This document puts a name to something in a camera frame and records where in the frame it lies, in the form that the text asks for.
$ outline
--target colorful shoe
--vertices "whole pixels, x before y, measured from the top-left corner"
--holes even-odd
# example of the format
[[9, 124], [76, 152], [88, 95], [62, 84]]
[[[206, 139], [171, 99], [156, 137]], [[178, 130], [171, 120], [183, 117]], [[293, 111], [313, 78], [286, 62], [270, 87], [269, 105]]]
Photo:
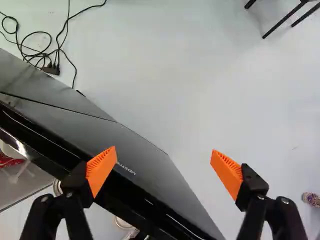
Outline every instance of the colorful shoe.
[[0, 151], [0, 169], [16, 164], [22, 164], [24, 161], [24, 159], [8, 157]]
[[320, 208], [320, 196], [313, 192], [304, 192], [302, 194], [302, 201], [315, 208]]

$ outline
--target cable connector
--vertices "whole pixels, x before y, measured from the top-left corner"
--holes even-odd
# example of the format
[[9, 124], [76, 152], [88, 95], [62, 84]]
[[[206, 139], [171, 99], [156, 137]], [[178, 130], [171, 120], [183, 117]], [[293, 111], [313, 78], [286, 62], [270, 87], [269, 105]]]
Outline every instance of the cable connector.
[[47, 74], [53, 74], [53, 75], [60, 75], [60, 65], [57, 66], [55, 64], [52, 65], [50, 62], [47, 66], [44, 66], [41, 68], [42, 71], [44, 71]]

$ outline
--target white floor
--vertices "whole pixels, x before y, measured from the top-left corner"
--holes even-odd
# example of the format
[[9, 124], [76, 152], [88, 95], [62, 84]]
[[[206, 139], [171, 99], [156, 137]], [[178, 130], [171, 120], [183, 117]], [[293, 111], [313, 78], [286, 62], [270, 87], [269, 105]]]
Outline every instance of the white floor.
[[[67, 10], [66, 0], [1, 1], [20, 40], [55, 36]], [[92, 3], [72, 0], [71, 12]], [[69, 25], [76, 88], [168, 152], [228, 240], [243, 213], [209, 165], [212, 148], [253, 167], [270, 197], [294, 200], [309, 239], [320, 231], [320, 212], [301, 201], [320, 193], [320, 11], [291, 29], [307, 4], [261, 39], [298, 3], [258, 0], [246, 11], [244, 0], [109, 0]], [[26, 44], [45, 45], [35, 38]], [[19, 56], [1, 36], [0, 46]], [[58, 79], [70, 85], [65, 62]]]

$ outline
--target black cable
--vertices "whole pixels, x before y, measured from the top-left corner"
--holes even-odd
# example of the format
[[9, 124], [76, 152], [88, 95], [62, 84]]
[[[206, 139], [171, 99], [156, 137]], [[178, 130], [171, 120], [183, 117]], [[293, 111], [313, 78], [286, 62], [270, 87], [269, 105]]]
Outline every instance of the black cable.
[[[9, 43], [12, 43], [12, 44], [16, 44], [21, 56], [22, 56], [22, 59], [23, 61], [26, 61], [27, 63], [31, 64], [32, 66], [34, 66], [35, 68], [37, 69], [42, 69], [43, 67], [45, 67], [46, 65], [46, 59], [49, 59], [49, 65], [48, 66], [51, 66], [53, 64], [53, 66], [56, 66], [56, 68], [59, 70], [60, 69], [60, 52], [62, 52], [65, 56], [65, 58], [69, 61], [69, 63], [73, 66], [74, 68], [74, 77], [73, 77], [73, 80], [72, 80], [72, 88], [75, 87], [75, 79], [76, 79], [76, 76], [77, 76], [77, 67], [73, 64], [73, 62], [69, 59], [69, 57], [67, 56], [67, 54], [61, 49], [63, 44], [65, 43], [66, 39], [67, 39], [67, 36], [68, 36], [68, 27], [69, 27], [69, 21], [73, 18], [75, 18], [76, 16], [78, 16], [79, 14], [89, 10], [89, 9], [92, 9], [92, 8], [99, 8], [99, 7], [102, 7], [104, 6], [105, 4], [107, 3], [107, 0], [104, 0], [103, 3], [101, 4], [97, 4], [97, 5], [92, 5], [92, 6], [89, 6], [85, 9], [82, 9], [81, 11], [77, 12], [76, 14], [70, 16], [70, 0], [68, 0], [68, 12], [67, 12], [67, 18], [63, 24], [63, 27], [61, 29], [61, 31], [57, 34], [57, 36], [55, 37], [55, 41], [56, 41], [56, 44], [57, 44], [57, 49], [49, 52], [49, 53], [46, 53], [46, 51], [50, 48], [51, 44], [52, 44], [52, 36], [50, 35], [50, 33], [46, 32], [46, 31], [34, 31], [34, 32], [31, 32], [29, 33], [28, 35], [26, 35], [21, 43], [19, 43], [18, 41], [18, 30], [19, 30], [19, 23], [17, 21], [16, 18], [12, 17], [12, 16], [9, 16], [9, 15], [6, 15], [4, 14], [3, 12], [0, 11], [0, 14], [4, 16], [4, 18], [2, 19], [1, 21], [1, 26], [3, 28], [3, 30], [5, 31], [5, 33], [9, 34], [9, 35], [15, 35], [15, 42], [14, 41], [11, 41], [9, 40], [6, 35], [0, 31], [0, 34], [4, 37], [4, 39], [6, 41], [8, 41]], [[5, 27], [5, 21], [6, 20], [12, 20], [14, 21], [15, 23], [15, 30], [14, 31], [8, 31]], [[63, 38], [63, 41], [62, 43], [60, 44], [59, 43], [59, 36], [66, 30], [66, 33], [65, 33], [65, 36]], [[32, 35], [35, 35], [35, 34], [46, 34], [49, 36], [50, 38], [50, 41], [49, 41], [49, 44], [43, 49], [43, 50], [36, 50], [36, 49], [33, 49], [32, 47], [29, 47], [29, 46], [25, 46], [23, 45], [23, 43], [25, 42], [25, 40], [32, 36]], [[35, 51], [36, 53], [34, 54], [27, 54], [23, 51], [23, 48], [26, 48], [26, 49], [29, 49], [29, 50], [32, 50], [32, 51]], [[52, 61], [51, 59], [51, 55], [52, 54], [55, 54], [55, 57], [54, 57], [54, 61]], [[31, 63], [31, 60], [33, 59], [36, 59], [36, 58], [39, 58], [38, 61], [36, 62], [36, 64], [32, 64]], [[38, 65], [40, 64], [40, 62], [43, 60], [43, 64], [42, 64], [42, 67], [38, 67]]]

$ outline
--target metal chair leg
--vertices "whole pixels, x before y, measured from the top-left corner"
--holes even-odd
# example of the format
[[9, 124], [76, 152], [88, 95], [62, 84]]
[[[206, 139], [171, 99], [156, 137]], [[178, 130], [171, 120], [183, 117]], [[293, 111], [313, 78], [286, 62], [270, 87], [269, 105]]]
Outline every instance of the metal chair leg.
[[295, 14], [300, 8], [302, 8], [307, 1], [300, 2], [291, 12], [289, 12], [284, 18], [282, 18], [276, 25], [274, 25], [266, 34], [262, 36], [263, 39], [268, 37], [274, 30], [276, 30], [281, 24], [283, 24], [288, 18]]
[[257, 0], [249, 0], [244, 6], [245, 9], [250, 8]]
[[313, 8], [311, 8], [309, 11], [307, 11], [302, 17], [300, 17], [297, 21], [291, 24], [291, 27], [294, 27], [301, 23], [303, 20], [305, 20], [307, 17], [309, 17], [311, 14], [313, 14], [315, 11], [320, 9], [320, 2], [318, 2], [316, 5], [314, 5]]

